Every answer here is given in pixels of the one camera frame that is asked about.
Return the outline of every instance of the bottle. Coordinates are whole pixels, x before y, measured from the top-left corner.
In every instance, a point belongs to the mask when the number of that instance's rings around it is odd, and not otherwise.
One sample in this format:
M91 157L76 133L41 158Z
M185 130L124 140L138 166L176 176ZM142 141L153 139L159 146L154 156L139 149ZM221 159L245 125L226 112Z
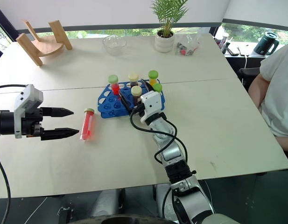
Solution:
M161 93L162 92L162 85L160 83L155 83L153 85L153 89L154 89L155 92Z
M155 70L152 70L149 72L148 76L149 76L149 83L153 87L153 85L157 83L158 72Z
M219 45L218 45L218 47L219 47L220 49L222 49L222 47L223 47L223 45L225 44L225 42L226 42L226 40L228 39L228 37L229 37L229 34L228 34L228 33L224 33L224 34L223 34L223 38L222 38L222 40L220 41L220 43L219 43Z
M80 139L84 141L88 141L91 137L91 130L92 130L92 120L94 118L94 110L91 108L87 108L84 111L84 123L82 127L82 134Z
M114 95L119 95L120 87L118 84L118 77L116 75L110 75L108 77L108 82L111 84Z
M131 94L133 96L133 106L136 106L140 101L140 96L142 95L142 88L138 85L131 88Z
M138 85L139 75L137 73L131 73L128 75L130 81L130 88Z

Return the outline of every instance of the potted plant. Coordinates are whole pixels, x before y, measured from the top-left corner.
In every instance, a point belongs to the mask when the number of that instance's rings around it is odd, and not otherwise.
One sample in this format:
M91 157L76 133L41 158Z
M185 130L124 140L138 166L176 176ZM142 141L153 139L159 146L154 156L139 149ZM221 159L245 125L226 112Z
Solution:
M174 45L174 33L171 31L188 11L185 3L188 0L154 0L152 1L153 13L157 15L161 29L155 35L155 49L166 53Z

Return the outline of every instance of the wooden stool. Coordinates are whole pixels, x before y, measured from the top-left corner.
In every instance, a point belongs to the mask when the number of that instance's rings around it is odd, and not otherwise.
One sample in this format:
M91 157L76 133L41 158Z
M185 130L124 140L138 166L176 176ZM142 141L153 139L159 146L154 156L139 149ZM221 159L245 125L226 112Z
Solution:
M60 23L59 20L54 22L49 22L53 36L38 37L31 24L28 21L24 21L30 31L31 35L34 37L34 41L30 41L27 35L20 34L16 38L17 42L22 46L22 48L27 52L31 59L36 63L36 65L43 65L39 57L44 57L47 55L52 55L60 50L64 45L67 50L72 49L72 45Z

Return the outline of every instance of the test tube rack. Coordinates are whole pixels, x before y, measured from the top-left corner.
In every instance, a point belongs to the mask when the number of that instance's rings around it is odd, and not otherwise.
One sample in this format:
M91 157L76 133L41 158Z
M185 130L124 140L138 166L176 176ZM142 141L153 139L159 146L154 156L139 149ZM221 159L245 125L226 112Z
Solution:
M138 84L142 88L142 94L148 92L145 85L143 85L141 82L138 82ZM130 104L130 109L132 109L134 105L133 105L133 96L131 94L130 82L119 83L119 87L121 94ZM163 110L165 103L163 92L161 92L161 98L162 98L162 110ZM114 95L110 84L108 84L105 87L101 95L98 97L97 104L98 104L98 111L101 113L102 118L113 118L128 115L128 111L122 104L120 96Z

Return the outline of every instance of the red liquid test tube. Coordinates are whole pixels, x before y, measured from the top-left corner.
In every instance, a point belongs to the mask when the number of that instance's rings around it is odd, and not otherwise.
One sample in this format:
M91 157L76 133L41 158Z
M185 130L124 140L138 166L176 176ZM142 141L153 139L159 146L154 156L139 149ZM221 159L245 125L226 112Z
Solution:
M108 77L108 82L111 84L114 95L119 95L120 87L118 84L118 77L116 75L111 75Z
M94 119L94 110L91 108L85 109L85 111L84 111L84 123L83 123L82 134L80 136L80 139L82 139L84 141L90 140L93 119Z

